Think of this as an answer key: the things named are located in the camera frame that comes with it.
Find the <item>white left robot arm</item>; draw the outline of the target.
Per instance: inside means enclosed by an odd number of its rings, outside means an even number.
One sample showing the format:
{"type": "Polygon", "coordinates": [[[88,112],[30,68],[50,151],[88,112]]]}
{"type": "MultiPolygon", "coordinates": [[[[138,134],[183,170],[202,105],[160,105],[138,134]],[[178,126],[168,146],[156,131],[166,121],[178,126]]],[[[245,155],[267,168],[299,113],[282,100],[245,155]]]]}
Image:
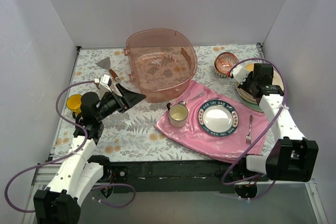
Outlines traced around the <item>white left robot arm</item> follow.
{"type": "Polygon", "coordinates": [[[109,159],[93,155],[104,129],[102,121],[114,112],[127,111],[146,97],[121,84],[117,84],[117,89],[120,94],[106,89],[101,98],[95,92],[81,96],[71,149],[46,188],[34,195],[38,223],[78,223],[82,202],[95,183],[111,178],[109,159]]]}

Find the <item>cream and yellow floral plate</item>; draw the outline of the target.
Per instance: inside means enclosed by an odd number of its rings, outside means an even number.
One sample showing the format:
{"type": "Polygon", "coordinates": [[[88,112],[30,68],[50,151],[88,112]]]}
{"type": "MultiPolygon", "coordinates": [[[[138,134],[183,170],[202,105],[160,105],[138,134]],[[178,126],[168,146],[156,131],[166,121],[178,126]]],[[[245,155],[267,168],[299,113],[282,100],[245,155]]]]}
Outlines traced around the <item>cream and yellow floral plate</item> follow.
{"type": "MultiPolygon", "coordinates": [[[[250,64],[246,65],[245,68],[248,71],[253,71],[254,64],[250,63],[250,64]]],[[[278,86],[281,87],[282,90],[284,90],[284,85],[283,85],[283,82],[282,82],[282,78],[280,77],[279,73],[276,70],[274,70],[274,76],[273,76],[273,80],[272,80],[272,85],[278,85],[278,86]]],[[[249,93],[247,93],[245,90],[239,88],[238,86],[239,86],[239,83],[236,82],[236,90],[237,90],[238,94],[244,100],[246,100],[248,102],[251,102],[253,104],[257,104],[256,100],[249,93]]]]}

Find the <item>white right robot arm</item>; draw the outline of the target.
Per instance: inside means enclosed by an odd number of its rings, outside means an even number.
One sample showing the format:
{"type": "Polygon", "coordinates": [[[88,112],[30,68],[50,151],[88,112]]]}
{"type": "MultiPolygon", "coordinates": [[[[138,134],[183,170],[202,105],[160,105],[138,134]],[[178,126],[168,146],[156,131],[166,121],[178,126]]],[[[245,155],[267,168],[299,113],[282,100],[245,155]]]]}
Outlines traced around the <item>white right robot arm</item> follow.
{"type": "Polygon", "coordinates": [[[252,71],[238,63],[229,72],[239,87],[256,100],[268,119],[269,125],[263,133],[272,131],[276,140],[268,156],[245,151],[245,163],[238,166],[237,173],[246,181],[259,173],[267,175],[270,180],[308,182],[319,148],[316,141],[304,136],[292,119],[286,107],[285,87],[272,83],[276,70],[269,61],[263,60],[255,63],[252,71]]]}

